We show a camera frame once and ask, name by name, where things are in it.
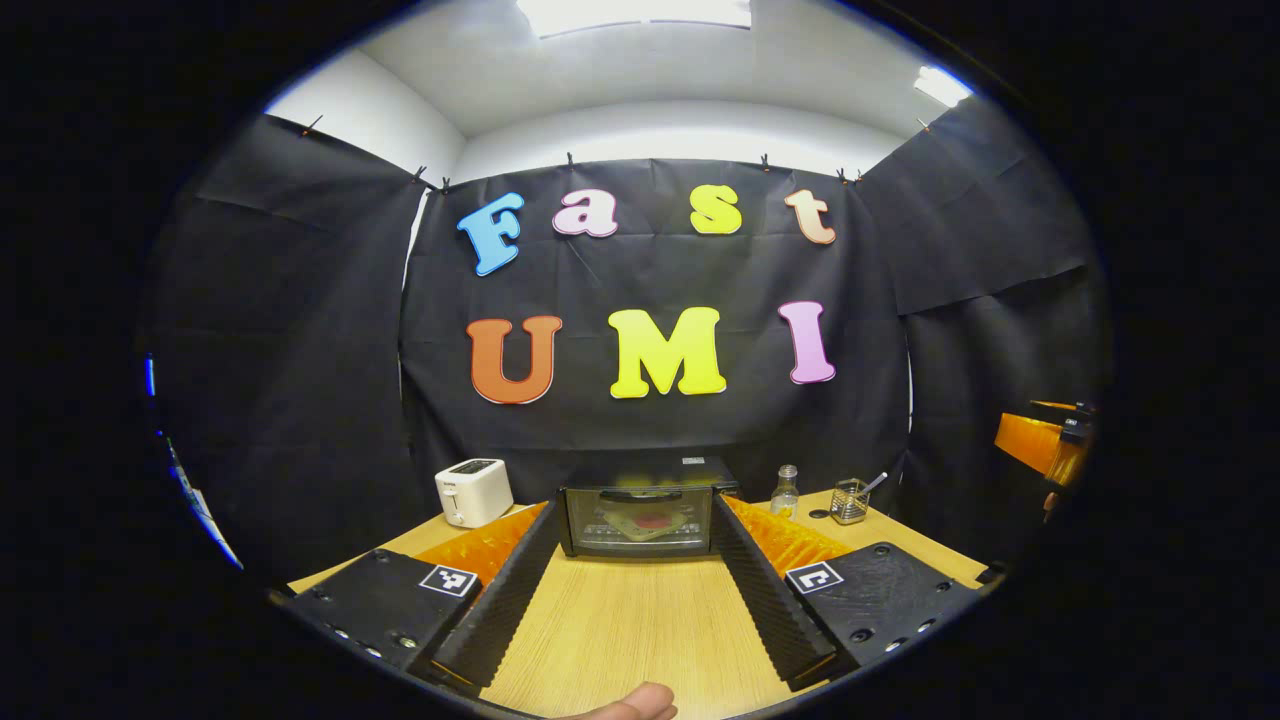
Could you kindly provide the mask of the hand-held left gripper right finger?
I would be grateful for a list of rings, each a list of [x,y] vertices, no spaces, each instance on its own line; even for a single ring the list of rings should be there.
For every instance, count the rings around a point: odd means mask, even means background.
[[[727,495],[710,515],[712,543],[792,691],[884,664],[980,600],[888,542],[849,550]]]

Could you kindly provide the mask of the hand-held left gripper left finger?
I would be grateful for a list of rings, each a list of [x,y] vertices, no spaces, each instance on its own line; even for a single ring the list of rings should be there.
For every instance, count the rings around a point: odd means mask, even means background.
[[[513,519],[527,529],[490,582],[461,561],[372,550],[283,609],[378,664],[476,696],[493,683],[554,553],[561,502]]]

